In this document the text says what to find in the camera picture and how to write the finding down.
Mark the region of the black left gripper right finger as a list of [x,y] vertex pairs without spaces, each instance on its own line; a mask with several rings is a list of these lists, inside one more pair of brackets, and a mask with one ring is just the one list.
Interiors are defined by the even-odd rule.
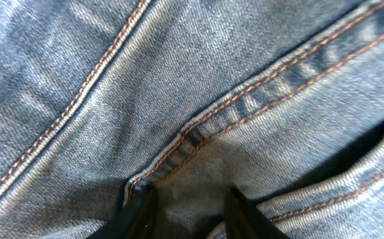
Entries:
[[225,195],[226,239],[289,239],[238,189]]

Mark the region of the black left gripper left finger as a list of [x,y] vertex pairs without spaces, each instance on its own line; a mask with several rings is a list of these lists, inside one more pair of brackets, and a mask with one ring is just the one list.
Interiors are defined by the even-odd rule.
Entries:
[[152,239],[157,210],[157,191],[147,187],[87,239]]

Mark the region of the light blue denim jeans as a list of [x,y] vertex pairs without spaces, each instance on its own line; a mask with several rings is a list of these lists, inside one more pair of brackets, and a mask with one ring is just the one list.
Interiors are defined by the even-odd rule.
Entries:
[[384,238],[384,1],[0,1],[0,238]]

